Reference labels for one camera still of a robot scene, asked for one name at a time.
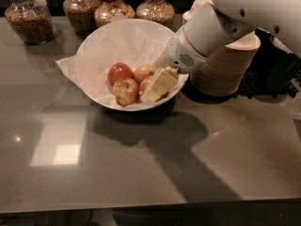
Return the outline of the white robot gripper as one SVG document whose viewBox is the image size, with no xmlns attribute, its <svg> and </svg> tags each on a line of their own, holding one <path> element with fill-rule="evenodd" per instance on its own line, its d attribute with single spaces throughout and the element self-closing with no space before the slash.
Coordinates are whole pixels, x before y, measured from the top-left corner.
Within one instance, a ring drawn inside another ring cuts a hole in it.
<svg viewBox="0 0 301 226">
<path fill-rule="evenodd" d="M 168 41 L 165 51 L 151 64 L 156 72 L 142 93 L 143 103 L 159 101 L 178 84 L 178 72 L 192 73 L 206 61 L 203 39 L 204 35 L 200 30 L 184 26 L 175 33 Z"/>
</svg>

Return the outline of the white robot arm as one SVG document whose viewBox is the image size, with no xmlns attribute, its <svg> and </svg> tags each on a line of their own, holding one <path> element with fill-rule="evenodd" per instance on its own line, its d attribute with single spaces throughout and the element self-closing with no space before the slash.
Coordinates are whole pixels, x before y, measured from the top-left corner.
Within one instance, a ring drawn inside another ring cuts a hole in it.
<svg viewBox="0 0 301 226">
<path fill-rule="evenodd" d="M 153 67 L 188 74 L 195 91 L 223 98 L 277 96 L 301 57 L 301 0 L 209 0 L 169 40 Z"/>
</svg>

